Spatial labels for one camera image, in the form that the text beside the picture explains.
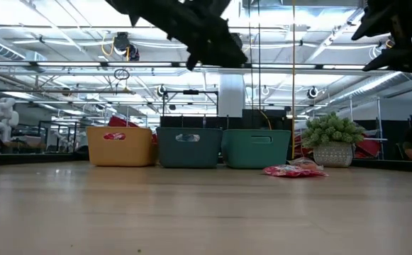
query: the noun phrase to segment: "cable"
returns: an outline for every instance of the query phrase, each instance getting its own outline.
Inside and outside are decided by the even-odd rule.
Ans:
[[[260,20],[261,19],[261,7],[260,7],[260,5],[261,5],[261,3],[260,3],[260,1],[258,1],[257,2],[257,18],[258,18],[258,20]],[[259,110],[260,110],[260,112],[262,113],[262,111],[261,111],[261,91],[262,91],[262,89],[261,89],[261,22],[258,22],[258,32],[257,32],[257,35],[256,35],[256,37],[257,36],[259,36],[259,52],[258,52],[258,57],[259,57],[259,66],[258,66],[258,71],[259,71],[259,81],[258,81],[258,86],[259,86],[259,89],[260,89],[260,91],[259,91]]]
[[[294,159],[295,156],[295,148],[296,148],[296,136],[295,136],[295,122],[296,122],[296,0],[292,0],[292,23],[293,23],[293,28],[292,28],[292,33],[293,33],[293,47],[292,47],[292,132],[291,132],[291,139],[292,139],[292,159]]]
[[[261,114],[265,117],[265,119],[267,120],[267,123],[269,124],[269,129],[272,130],[272,125],[270,124],[269,118],[267,117],[267,115],[265,115],[265,114],[262,112],[262,110],[260,110],[260,112],[261,112]]]
[[[252,51],[252,42],[251,42],[251,10],[250,8],[248,9],[248,35],[250,36],[250,46],[249,46],[249,50],[250,50],[250,63],[253,63],[253,51]],[[252,128],[254,128],[254,121],[255,121],[255,115],[254,115],[254,109],[255,109],[255,90],[253,89],[253,68],[251,68],[250,70],[251,73],[251,126]]]
[[[389,42],[390,42],[390,39],[388,39],[388,40],[385,42],[385,46],[386,46],[387,48],[391,49],[391,46],[389,45]]]
[[[104,47],[104,42],[105,42],[105,37],[106,37],[106,35],[104,35],[104,39],[102,40],[102,44],[101,44],[101,51],[106,55],[106,56],[111,56],[112,54],[113,54],[113,50],[114,50],[114,39],[116,38],[116,36],[114,36],[113,37],[113,41],[112,41],[112,43],[111,43],[111,51],[109,52],[109,53],[107,53],[106,51],[105,51],[105,47]]]
[[[130,61],[130,47],[127,47],[127,62]]]

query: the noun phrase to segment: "woven planter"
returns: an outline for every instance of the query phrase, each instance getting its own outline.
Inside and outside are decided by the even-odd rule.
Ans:
[[[313,149],[314,160],[326,167],[349,167],[354,158],[354,149],[345,142],[329,142]]]

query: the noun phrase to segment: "plastic bag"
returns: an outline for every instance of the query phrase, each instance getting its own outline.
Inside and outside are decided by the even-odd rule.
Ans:
[[[324,166],[318,166],[313,160],[309,158],[298,158],[288,161],[292,166],[300,166],[302,169],[308,169],[312,171],[324,171]]]
[[[269,166],[264,169],[264,174],[276,177],[314,177],[314,176],[328,176],[322,171],[302,169],[300,166],[279,165]]]

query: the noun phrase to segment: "ceiling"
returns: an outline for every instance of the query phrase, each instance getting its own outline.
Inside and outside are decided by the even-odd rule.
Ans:
[[[127,16],[121,15],[103,1],[87,0],[33,0],[33,8],[24,2],[27,0],[0,0],[0,45],[5,49],[31,61],[34,52],[40,56],[37,60],[49,62],[123,62],[125,56],[118,55],[111,49],[113,36],[117,32],[128,32],[130,41],[138,48],[140,62],[185,62],[189,56],[186,47],[173,40],[166,40],[167,35],[140,20],[136,27],[130,26]],[[367,79],[376,79],[386,72],[356,72],[360,65],[374,59],[386,47],[388,35],[363,38],[351,41],[352,34],[358,28],[358,19],[362,15],[360,1],[302,0],[297,1],[296,25],[293,23],[293,10],[290,1],[260,1],[248,8],[246,1],[232,0],[222,15],[229,19],[230,31],[239,33],[243,41],[243,51],[251,63],[298,65],[324,64],[348,65],[337,69],[302,72],[293,76],[291,71],[246,69],[239,71],[247,87],[247,102],[290,104],[292,89],[295,90],[295,104],[327,104],[330,99],[339,96],[344,90],[351,90]],[[0,61],[10,59],[0,54]],[[158,115],[161,106],[148,106],[147,102],[160,102],[157,87],[163,84],[175,91],[198,89],[217,91],[224,69],[203,68],[188,72],[184,68],[141,67],[128,68],[132,74],[126,81],[113,81],[114,68],[107,70],[88,67],[46,67],[45,73],[39,74],[22,67],[0,67],[0,89],[34,89],[89,91],[62,96],[58,93],[33,93],[41,99],[56,101],[108,101],[114,103],[139,103],[131,105],[132,114]],[[320,91],[316,100],[306,97],[312,87]],[[130,89],[135,92],[112,94],[110,90]],[[213,102],[216,96],[189,96],[179,94],[171,103],[195,103],[192,106],[177,107],[171,114],[213,114]],[[51,103],[55,108],[66,107],[62,103]],[[90,116],[97,116],[95,109],[78,108]],[[115,106],[117,113],[126,114],[128,107]],[[299,106],[300,111],[308,107]]]

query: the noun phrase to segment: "white pillar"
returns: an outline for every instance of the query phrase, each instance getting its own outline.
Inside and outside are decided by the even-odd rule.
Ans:
[[[245,108],[245,85],[239,74],[222,74],[218,91],[218,116],[242,117]]]

